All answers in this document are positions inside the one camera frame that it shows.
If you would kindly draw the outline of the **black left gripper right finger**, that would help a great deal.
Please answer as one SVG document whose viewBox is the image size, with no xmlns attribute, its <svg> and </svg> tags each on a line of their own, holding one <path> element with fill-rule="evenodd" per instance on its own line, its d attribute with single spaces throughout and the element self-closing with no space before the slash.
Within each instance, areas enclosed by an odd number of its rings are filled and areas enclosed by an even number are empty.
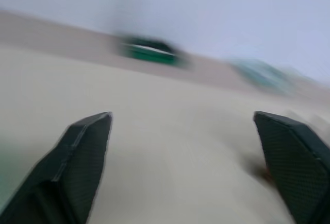
<svg viewBox="0 0 330 224">
<path fill-rule="evenodd" d="M 329 147 L 305 123 L 253 116 L 267 168 L 296 223 L 329 223 Z"/>
</svg>

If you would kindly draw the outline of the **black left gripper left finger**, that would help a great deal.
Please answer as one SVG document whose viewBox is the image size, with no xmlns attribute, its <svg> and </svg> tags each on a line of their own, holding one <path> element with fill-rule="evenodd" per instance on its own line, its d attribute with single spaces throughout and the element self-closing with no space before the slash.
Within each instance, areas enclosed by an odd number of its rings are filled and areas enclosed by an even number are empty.
<svg viewBox="0 0 330 224">
<path fill-rule="evenodd" d="M 87 223 L 105 166 L 112 113 L 67 127 L 1 211 L 1 223 Z"/>
</svg>

